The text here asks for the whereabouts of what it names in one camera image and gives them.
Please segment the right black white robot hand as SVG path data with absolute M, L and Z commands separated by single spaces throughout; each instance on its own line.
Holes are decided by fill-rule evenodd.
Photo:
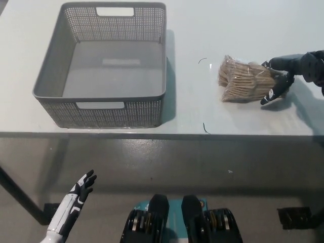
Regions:
M 323 89 L 323 50 L 274 57 L 262 63 L 262 66 L 274 70 L 285 71 L 276 84 L 260 101 L 265 105 L 288 91 L 295 81 L 296 75 L 303 76 L 308 83 L 314 83 Z

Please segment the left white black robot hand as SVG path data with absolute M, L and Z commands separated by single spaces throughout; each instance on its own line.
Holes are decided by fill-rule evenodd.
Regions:
M 93 191 L 92 186 L 96 178 L 94 170 L 90 170 L 73 185 L 57 208 L 48 226 L 49 231 L 68 237 L 89 194 Z

